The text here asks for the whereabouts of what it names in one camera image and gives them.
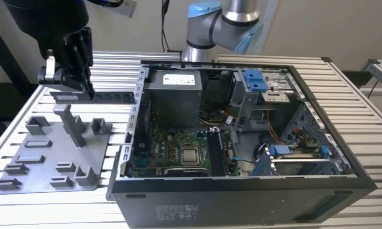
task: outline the cobot arm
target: cobot arm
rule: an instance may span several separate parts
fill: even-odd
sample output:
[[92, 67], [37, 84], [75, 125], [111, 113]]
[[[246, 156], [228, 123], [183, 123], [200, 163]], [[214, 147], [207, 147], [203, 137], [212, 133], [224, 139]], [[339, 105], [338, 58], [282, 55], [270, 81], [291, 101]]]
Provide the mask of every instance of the cobot arm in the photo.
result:
[[57, 103], [132, 104], [132, 92], [95, 92], [92, 32], [85, 27], [88, 12], [83, 0], [4, 0], [16, 24], [32, 36], [47, 66], [39, 83], [59, 89], [51, 92]]

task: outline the gray fixture plate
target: gray fixture plate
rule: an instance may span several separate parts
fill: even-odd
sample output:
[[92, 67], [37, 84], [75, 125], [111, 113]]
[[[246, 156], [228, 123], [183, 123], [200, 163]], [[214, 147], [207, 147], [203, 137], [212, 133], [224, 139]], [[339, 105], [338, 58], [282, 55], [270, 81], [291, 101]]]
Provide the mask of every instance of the gray fixture plate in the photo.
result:
[[[100, 170], [104, 161], [104, 154], [107, 150], [107, 145], [109, 141], [109, 133], [104, 135], [95, 135], [91, 129], [91, 123], [83, 123], [85, 131], [81, 133], [87, 145], [83, 147], [76, 147], [73, 141], [64, 130], [63, 122], [51, 122], [51, 126], [41, 126], [41, 129], [45, 135], [30, 135], [28, 133], [24, 142], [18, 148], [16, 155], [13, 156], [12, 162], [9, 165], [14, 165], [18, 159], [26, 159], [26, 162], [22, 162], [26, 166], [25, 173], [22, 172], [18, 175], [9, 175], [4, 172], [4, 175], [0, 179], [1, 183], [5, 183], [5, 180], [13, 180], [21, 182], [17, 186], [17, 189], [0, 190], [0, 194], [18, 194], [18, 193], [40, 193], [40, 192], [64, 192], [64, 191], [89, 191], [95, 190], [100, 178]], [[111, 123], [107, 123], [108, 130], [111, 130]], [[25, 148], [28, 141], [52, 141], [51, 147], [33, 147]], [[33, 158], [44, 157], [44, 161], [33, 162]], [[68, 163], [73, 163], [69, 172], [57, 172], [57, 164], [61, 164], [65, 167]], [[79, 176], [75, 177], [75, 172], [80, 168]], [[92, 169], [91, 176], [85, 177], [89, 168]], [[72, 181], [68, 180], [68, 185], [59, 184], [61, 177], [68, 176]], [[57, 183], [57, 187], [53, 187], [49, 182]]]

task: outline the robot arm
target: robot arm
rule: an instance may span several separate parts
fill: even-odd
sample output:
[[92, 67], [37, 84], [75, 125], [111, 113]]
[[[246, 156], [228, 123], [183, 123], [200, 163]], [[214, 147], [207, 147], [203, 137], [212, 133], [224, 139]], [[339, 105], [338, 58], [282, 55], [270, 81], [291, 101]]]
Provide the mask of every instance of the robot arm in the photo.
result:
[[[89, 0], [99, 4], [103, 0]], [[83, 0], [4, 0], [22, 32], [32, 36], [40, 47], [47, 66], [39, 73], [39, 83], [59, 89], [51, 92], [57, 103], [127, 103], [133, 93], [96, 93], [91, 84], [93, 65], [92, 35], [88, 12]]]
[[243, 54], [263, 23], [259, 23], [258, 0], [199, 1], [188, 7], [187, 62], [216, 62], [215, 46]]

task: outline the metal bracket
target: metal bracket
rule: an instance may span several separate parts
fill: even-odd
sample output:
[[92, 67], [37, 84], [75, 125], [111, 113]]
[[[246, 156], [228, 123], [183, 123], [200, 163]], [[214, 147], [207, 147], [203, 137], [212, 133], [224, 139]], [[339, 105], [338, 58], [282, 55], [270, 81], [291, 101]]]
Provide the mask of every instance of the metal bracket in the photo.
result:
[[266, 103], [280, 103], [287, 104], [290, 100], [284, 93], [279, 92], [262, 92], [263, 100]]

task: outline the white wall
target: white wall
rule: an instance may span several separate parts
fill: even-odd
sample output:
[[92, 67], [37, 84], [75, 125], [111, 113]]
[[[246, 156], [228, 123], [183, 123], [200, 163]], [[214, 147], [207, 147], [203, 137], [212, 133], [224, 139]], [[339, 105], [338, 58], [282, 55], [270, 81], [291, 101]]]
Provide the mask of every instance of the white wall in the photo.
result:
[[382, 60], [382, 0], [280, 0], [262, 54], [327, 56], [361, 70]]

